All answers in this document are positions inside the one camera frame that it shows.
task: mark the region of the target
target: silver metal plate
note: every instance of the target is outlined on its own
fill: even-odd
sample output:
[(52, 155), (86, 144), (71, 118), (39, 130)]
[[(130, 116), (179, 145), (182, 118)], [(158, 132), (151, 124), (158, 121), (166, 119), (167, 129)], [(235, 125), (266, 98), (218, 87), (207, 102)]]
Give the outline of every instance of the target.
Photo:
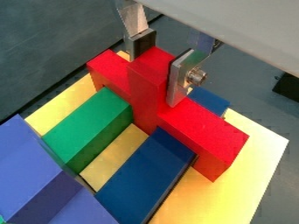
[(131, 3), (123, 9), (118, 9), (118, 12), (126, 25), (128, 37), (134, 37), (148, 29), (144, 6), (140, 3)]

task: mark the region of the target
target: yellow surface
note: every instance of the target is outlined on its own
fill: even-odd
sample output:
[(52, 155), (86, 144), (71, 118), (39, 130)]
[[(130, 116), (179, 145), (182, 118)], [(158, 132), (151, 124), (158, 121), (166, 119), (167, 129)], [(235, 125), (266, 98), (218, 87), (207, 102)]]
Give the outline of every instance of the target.
[(43, 136), (95, 93), (96, 89), (87, 74), (24, 120)]
[(147, 137), (148, 135), (131, 124), (82, 171), (80, 176), (87, 180), (96, 192), (108, 182)]
[(130, 55), (127, 52), (119, 51), (116, 53), (124, 60), (130, 61)]
[(231, 109), (226, 120), (250, 134), (233, 166), (215, 183), (190, 168), (151, 224), (250, 223), (289, 140)]

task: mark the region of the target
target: gray floor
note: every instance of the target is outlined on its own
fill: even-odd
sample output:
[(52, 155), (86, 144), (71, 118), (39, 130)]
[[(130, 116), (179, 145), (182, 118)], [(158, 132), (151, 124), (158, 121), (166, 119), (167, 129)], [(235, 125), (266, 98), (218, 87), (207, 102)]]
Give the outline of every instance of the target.
[[(190, 28), (186, 25), (168, 17), (162, 17), (151, 27), (158, 30), (158, 45), (167, 52), (178, 55), (188, 48)], [(120, 49), (124, 49), (123, 45), (115, 47), (115, 50)], [(211, 55), (205, 70), (210, 73), (205, 87), (231, 101), (234, 110), (290, 139), (251, 223), (297, 224), (299, 223), (299, 190), (297, 190), (299, 104), (271, 91), (283, 72), (229, 45)]]

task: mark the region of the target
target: yellow board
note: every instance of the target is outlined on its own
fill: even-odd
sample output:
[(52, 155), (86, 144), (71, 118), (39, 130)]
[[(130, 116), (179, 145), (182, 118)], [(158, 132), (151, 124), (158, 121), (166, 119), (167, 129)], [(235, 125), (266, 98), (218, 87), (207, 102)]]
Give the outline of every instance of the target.
[(190, 168), (151, 224), (250, 223), (289, 140), (231, 109), (226, 120), (250, 135), (233, 166), (215, 183)]
[(80, 176), (87, 180), (96, 192), (108, 182), (147, 137), (148, 135), (131, 124), (82, 171)]
[(87, 74), (24, 120), (43, 136), (95, 93), (96, 89)]
[(130, 61), (130, 54), (127, 52), (119, 51), (116, 53), (124, 60)]

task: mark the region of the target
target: dark blue block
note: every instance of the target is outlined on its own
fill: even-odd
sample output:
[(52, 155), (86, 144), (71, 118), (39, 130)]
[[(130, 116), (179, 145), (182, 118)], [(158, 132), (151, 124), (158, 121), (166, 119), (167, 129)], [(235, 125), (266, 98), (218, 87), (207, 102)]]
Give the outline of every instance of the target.
[[(170, 145), (159, 143), (160, 135)], [(167, 135), (160, 129), (155, 131), (96, 193), (122, 224), (148, 221), (194, 159), (192, 151)]]
[(190, 161), (194, 158), (195, 153), (190, 148), (172, 137), (160, 127), (156, 128), (154, 134), (151, 135), (154, 140), (168, 148), (172, 154), (182, 159), (182, 161)]
[(20, 117), (0, 126), (0, 213), (12, 223), (48, 223), (82, 189)]
[(203, 87), (195, 87), (188, 94), (191, 100), (198, 102), (217, 116), (223, 116), (230, 107), (230, 102), (210, 92)]
[(118, 224), (87, 189), (82, 189), (50, 224)]

